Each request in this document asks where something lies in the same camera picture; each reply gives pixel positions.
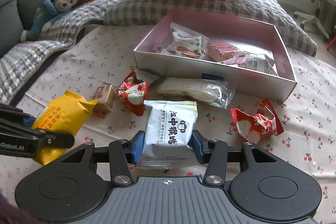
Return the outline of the clear rice cracker packet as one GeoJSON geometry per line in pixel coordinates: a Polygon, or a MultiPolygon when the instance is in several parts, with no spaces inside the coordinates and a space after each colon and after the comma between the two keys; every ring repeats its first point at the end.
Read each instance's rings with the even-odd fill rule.
{"type": "Polygon", "coordinates": [[[166,78],[156,92],[166,96],[184,96],[196,101],[226,109],[235,95],[235,90],[225,81],[206,79],[166,78]]]}

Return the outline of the brown cake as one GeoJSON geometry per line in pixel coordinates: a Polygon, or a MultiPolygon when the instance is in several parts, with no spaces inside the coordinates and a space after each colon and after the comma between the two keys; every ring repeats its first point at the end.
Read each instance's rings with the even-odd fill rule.
{"type": "Polygon", "coordinates": [[[105,115],[111,112],[115,100],[117,99],[114,85],[106,84],[96,88],[91,96],[91,100],[98,100],[93,111],[98,115],[105,115]]]}

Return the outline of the grey checkered quilt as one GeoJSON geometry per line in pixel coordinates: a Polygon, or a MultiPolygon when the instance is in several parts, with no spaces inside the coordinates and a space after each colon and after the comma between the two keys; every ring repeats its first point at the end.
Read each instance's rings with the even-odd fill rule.
{"type": "Polygon", "coordinates": [[[9,104],[52,54],[74,46],[87,24],[155,25],[173,9],[256,19],[275,25],[287,47],[310,56],[318,50],[277,0],[95,0],[62,17],[38,41],[19,43],[1,57],[1,102],[9,104]]]}

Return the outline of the blue monkey plush toy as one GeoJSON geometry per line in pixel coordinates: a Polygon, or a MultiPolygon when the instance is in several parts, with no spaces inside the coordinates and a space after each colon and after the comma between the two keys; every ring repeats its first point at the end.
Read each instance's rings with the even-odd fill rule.
{"type": "Polygon", "coordinates": [[[45,0],[41,7],[35,11],[33,26],[27,31],[23,30],[21,42],[36,41],[42,32],[67,15],[76,6],[79,0],[45,0]]]}

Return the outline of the yellow orange snack pouch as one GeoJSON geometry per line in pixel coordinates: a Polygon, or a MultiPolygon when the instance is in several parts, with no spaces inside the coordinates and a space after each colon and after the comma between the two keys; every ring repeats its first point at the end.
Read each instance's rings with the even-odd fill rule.
{"type": "Polygon", "coordinates": [[[83,96],[66,90],[64,95],[47,105],[31,128],[41,128],[76,136],[97,103],[98,100],[88,101],[83,96]]]}

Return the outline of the white monkey logo snack pack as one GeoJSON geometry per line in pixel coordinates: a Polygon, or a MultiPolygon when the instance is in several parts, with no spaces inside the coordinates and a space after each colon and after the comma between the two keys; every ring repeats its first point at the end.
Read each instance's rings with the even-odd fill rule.
{"type": "Polygon", "coordinates": [[[149,119],[137,166],[141,169],[176,169],[196,165],[189,142],[198,119],[197,103],[145,100],[144,106],[149,110],[149,119]]]}

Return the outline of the pink peach oolong snack bar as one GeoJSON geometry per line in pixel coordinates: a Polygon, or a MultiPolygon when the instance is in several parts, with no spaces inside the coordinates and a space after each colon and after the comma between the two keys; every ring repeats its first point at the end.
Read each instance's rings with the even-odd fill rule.
{"type": "Polygon", "coordinates": [[[248,55],[224,40],[207,42],[206,54],[213,61],[225,65],[241,64],[248,55]]]}

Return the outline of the white tomato snack packet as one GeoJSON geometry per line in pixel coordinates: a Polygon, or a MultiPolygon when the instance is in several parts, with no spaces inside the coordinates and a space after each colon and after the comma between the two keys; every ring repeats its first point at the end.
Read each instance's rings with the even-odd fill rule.
{"type": "Polygon", "coordinates": [[[165,49],[169,54],[200,59],[209,38],[180,24],[171,22],[171,44],[165,49]]]}

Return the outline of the red candy packet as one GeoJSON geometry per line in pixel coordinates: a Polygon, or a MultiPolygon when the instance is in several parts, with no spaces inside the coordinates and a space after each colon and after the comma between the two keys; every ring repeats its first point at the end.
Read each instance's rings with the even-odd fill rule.
{"type": "Polygon", "coordinates": [[[261,139],[284,132],[278,115],[268,98],[260,102],[254,115],[245,113],[238,108],[230,110],[238,133],[247,142],[257,144],[261,139]]]}
{"type": "Polygon", "coordinates": [[[145,111],[143,102],[146,99],[148,88],[149,82],[139,79],[135,71],[131,71],[120,83],[116,92],[124,106],[140,117],[145,111]]]}

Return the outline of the cherry print cloth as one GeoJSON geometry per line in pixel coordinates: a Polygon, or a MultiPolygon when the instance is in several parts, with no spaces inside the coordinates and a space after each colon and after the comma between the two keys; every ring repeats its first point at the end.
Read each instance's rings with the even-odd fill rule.
{"type": "MultiPolygon", "coordinates": [[[[133,49],[152,26],[98,27],[76,46],[59,56],[36,83],[14,103],[24,112],[38,116],[56,98],[71,90],[91,100],[103,85],[119,86],[135,69],[133,49]]],[[[288,49],[297,86],[285,102],[270,101],[235,93],[226,109],[197,102],[194,129],[207,139],[220,139],[239,146],[257,143],[314,177],[322,198],[314,216],[318,223],[335,223],[335,67],[301,52],[288,49]]],[[[149,106],[137,117],[116,99],[111,112],[92,113],[76,135],[75,147],[82,143],[107,146],[116,139],[130,139],[145,130],[149,106]]],[[[41,165],[32,159],[1,156],[1,195],[15,205],[18,182],[41,165]]],[[[198,176],[205,165],[179,169],[150,169],[130,165],[137,176],[198,176]]]]}

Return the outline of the grey orange snack packet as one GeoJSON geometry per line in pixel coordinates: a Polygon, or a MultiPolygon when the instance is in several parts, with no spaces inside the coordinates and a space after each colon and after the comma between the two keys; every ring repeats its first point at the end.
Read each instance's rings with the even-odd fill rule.
{"type": "Polygon", "coordinates": [[[155,46],[153,47],[153,51],[154,53],[158,53],[161,55],[171,55],[171,53],[167,51],[166,46],[162,44],[155,44],[155,46]]]}

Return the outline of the white text snack packet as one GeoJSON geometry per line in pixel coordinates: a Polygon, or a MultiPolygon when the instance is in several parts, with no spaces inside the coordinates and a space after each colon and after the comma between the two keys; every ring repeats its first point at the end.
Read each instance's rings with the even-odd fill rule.
{"type": "Polygon", "coordinates": [[[266,54],[249,53],[238,67],[278,76],[275,61],[266,54]]]}

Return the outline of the pink silver cardboard box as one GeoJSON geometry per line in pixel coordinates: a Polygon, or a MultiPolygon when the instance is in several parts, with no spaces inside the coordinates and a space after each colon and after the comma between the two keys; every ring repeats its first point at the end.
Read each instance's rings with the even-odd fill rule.
{"type": "Polygon", "coordinates": [[[134,49],[139,69],[222,80],[239,93],[284,102],[297,79],[278,28],[241,16],[173,10],[134,49]]]}

